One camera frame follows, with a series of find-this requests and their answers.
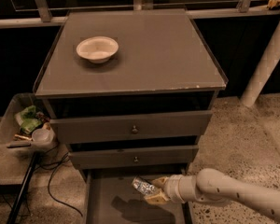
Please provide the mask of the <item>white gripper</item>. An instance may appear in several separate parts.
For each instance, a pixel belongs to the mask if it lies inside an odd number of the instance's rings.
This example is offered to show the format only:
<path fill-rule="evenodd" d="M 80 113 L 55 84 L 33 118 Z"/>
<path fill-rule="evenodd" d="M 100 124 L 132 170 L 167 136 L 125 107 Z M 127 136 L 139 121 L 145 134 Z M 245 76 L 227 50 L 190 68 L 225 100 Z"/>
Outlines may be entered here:
<path fill-rule="evenodd" d="M 151 205 L 163 205 L 167 204 L 169 201 L 173 203 L 184 203 L 185 199 L 182 197 L 179 189 L 183 178 L 183 175 L 171 175 L 169 177 L 163 176 L 152 180 L 151 184 L 157 188 L 163 189 L 164 192 L 158 190 L 152 194 L 145 195 L 145 201 Z"/>

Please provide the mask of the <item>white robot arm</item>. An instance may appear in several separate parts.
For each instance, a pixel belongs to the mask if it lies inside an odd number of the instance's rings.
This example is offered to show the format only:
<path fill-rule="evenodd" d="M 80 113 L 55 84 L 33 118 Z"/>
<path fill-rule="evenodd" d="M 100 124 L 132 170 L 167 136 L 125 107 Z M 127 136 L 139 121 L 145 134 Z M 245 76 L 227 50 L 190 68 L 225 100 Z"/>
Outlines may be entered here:
<path fill-rule="evenodd" d="M 138 190 L 150 204 L 224 203 L 232 200 L 280 224 L 280 191 L 248 184 L 215 169 L 196 175 L 171 175 L 144 181 Z"/>

